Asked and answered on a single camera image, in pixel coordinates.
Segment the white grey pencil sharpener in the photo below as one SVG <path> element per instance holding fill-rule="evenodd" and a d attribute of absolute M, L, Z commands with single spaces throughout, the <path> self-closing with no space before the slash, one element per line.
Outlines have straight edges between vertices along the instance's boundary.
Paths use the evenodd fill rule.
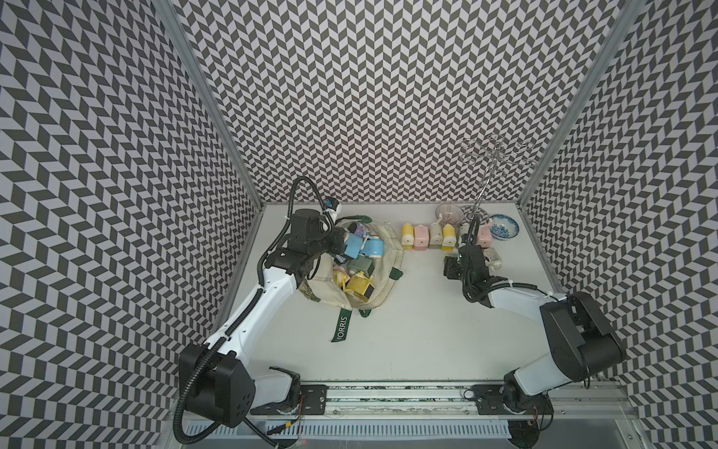
<path fill-rule="evenodd" d="M 490 271 L 501 271 L 503 262 L 495 248 L 486 248 L 482 250 L 484 254 L 485 265 Z"/>

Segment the pink block pencil sharpener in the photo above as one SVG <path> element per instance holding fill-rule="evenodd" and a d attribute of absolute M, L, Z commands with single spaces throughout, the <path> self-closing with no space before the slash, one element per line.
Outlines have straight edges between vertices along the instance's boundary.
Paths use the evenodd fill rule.
<path fill-rule="evenodd" d="M 482 224 L 477 231 L 476 244 L 482 249 L 488 249 L 492 246 L 493 241 L 494 237 L 491 232 L 491 224 Z"/>

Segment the yellow round pencil sharpener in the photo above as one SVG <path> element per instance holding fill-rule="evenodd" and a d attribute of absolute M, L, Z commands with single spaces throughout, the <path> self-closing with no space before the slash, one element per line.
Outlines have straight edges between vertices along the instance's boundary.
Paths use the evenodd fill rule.
<path fill-rule="evenodd" d="M 444 252 L 452 252 L 456 247 L 456 230 L 452 224 L 445 224 L 442 228 L 441 250 Z"/>

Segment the mint green pencil sharpener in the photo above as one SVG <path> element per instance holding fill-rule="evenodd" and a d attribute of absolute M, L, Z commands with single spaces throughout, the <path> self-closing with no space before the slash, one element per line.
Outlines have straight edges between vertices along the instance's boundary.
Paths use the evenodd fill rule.
<path fill-rule="evenodd" d="M 456 247 L 461 248 L 462 246 L 467 244 L 467 237 L 469 236 L 469 223 L 463 223 L 461 226 L 459 226 L 458 232 L 456 234 Z"/>

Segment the white cartoon pencil sharpener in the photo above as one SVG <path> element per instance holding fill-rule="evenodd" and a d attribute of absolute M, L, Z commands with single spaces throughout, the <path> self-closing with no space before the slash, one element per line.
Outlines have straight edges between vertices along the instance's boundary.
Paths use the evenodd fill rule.
<path fill-rule="evenodd" d="M 440 249 L 443 245 L 443 226 L 440 220 L 429 226 L 429 248 Z"/>

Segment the cream canvas tote bag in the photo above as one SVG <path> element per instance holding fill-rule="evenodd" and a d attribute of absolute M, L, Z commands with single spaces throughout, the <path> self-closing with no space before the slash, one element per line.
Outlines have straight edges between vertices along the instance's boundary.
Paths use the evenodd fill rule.
<path fill-rule="evenodd" d="M 366 215 L 350 215 L 338 221 L 344 237 L 339 254 L 325 254 L 313 278 L 299 286 L 306 299 L 338 311 L 332 338 L 347 338 L 354 312 L 368 317 L 389 299 L 403 276 L 405 251 L 396 230 Z"/>

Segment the pink rounded pencil sharpener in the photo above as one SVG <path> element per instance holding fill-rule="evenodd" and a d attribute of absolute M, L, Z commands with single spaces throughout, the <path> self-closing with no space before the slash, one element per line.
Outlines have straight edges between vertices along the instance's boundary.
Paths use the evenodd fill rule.
<path fill-rule="evenodd" d="M 424 224 L 420 224 L 413 228 L 414 231 L 414 243 L 413 249 L 415 251 L 425 251 L 430 245 L 430 232 L 429 228 Z"/>

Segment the green block pencil sharpener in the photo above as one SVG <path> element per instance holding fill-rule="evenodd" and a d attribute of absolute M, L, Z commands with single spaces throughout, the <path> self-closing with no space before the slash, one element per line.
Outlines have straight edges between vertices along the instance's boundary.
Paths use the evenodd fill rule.
<path fill-rule="evenodd" d="M 363 273 L 366 277 L 371 277 L 374 273 L 375 261 L 363 254 L 359 254 L 358 258 L 353 259 L 347 266 L 349 275 Z"/>

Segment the yellow block pencil sharpener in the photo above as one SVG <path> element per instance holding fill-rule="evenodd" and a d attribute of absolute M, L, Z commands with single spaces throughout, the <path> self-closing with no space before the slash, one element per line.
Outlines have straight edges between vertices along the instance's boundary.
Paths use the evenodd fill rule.
<path fill-rule="evenodd" d="M 414 226 L 406 223 L 401 230 L 401 246 L 405 251 L 412 250 L 415 243 Z"/>

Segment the small yellow black sharpener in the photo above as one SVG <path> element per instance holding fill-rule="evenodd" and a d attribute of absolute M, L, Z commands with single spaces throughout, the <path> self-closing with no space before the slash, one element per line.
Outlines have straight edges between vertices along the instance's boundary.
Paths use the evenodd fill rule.
<path fill-rule="evenodd" d="M 355 274 L 348 282 L 344 292 L 360 301 L 368 302 L 374 292 L 373 278 L 368 278 L 363 273 Z"/>

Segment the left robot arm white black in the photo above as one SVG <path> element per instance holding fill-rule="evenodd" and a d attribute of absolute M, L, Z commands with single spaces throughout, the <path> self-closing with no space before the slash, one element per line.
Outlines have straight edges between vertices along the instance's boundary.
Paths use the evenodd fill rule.
<path fill-rule="evenodd" d="M 308 278 L 325 254 L 345 248 L 335 226 L 341 206 L 329 198 L 319 210 L 300 209 L 288 217 L 275 244 L 258 263 L 258 285 L 239 308 L 202 344 L 190 344 L 179 355 L 179 400 L 173 430 L 182 443 L 203 439 L 218 426 L 235 428 L 251 412 L 291 413 L 300 402 L 300 377 L 271 367 L 258 376 L 248 371 L 254 347 L 282 304 Z M 211 421 L 198 433 L 183 430 L 183 415 Z"/>

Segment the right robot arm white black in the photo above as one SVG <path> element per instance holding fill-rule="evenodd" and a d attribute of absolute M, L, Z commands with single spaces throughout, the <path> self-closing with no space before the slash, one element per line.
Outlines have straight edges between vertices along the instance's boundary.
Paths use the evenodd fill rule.
<path fill-rule="evenodd" d="M 513 312 L 542 325 L 548 352 L 512 370 L 500 387 L 474 387 L 479 413 L 486 407 L 499 413 L 549 413 L 547 393 L 557 387 L 583 382 L 628 359 L 626 344 L 618 337 L 598 302 L 585 292 L 564 297 L 534 284 L 495 276 L 486 266 L 482 249 L 463 245 L 456 256 L 446 256 L 443 275 L 461 282 L 462 295 L 472 304 Z"/>

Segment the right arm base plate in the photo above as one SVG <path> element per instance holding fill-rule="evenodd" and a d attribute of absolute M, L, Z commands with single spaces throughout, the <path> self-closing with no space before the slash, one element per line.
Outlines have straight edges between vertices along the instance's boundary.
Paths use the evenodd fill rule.
<path fill-rule="evenodd" d="M 467 399 L 477 405 L 480 415 L 552 415 L 555 411 L 545 395 L 527 396 L 514 384 L 473 385 Z"/>

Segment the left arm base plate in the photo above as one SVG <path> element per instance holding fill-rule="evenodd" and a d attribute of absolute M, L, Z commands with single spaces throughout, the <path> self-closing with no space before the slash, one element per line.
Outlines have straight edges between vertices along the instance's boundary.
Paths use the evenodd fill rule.
<path fill-rule="evenodd" d="M 251 415 L 295 416 L 324 415 L 327 406 L 328 386 L 322 384 L 301 385 L 291 392 L 287 400 L 273 402 L 251 409 Z"/>

